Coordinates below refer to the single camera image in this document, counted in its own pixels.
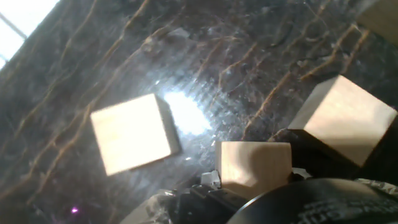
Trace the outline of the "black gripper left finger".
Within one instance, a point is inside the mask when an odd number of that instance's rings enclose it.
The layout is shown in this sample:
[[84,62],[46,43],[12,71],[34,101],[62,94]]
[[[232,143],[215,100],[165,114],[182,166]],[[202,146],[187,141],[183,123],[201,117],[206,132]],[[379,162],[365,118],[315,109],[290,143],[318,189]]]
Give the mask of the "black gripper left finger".
[[227,223],[248,199],[221,187],[217,170],[205,172],[200,182],[178,196],[179,224]]

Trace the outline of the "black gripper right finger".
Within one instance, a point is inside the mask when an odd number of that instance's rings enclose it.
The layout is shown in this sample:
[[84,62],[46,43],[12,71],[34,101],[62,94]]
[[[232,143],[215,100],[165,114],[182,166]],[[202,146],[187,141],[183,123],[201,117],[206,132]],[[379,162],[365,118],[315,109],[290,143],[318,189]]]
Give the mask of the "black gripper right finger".
[[297,167],[292,168],[292,176],[291,176],[292,180],[307,180],[311,178],[312,175],[309,174],[305,169]]

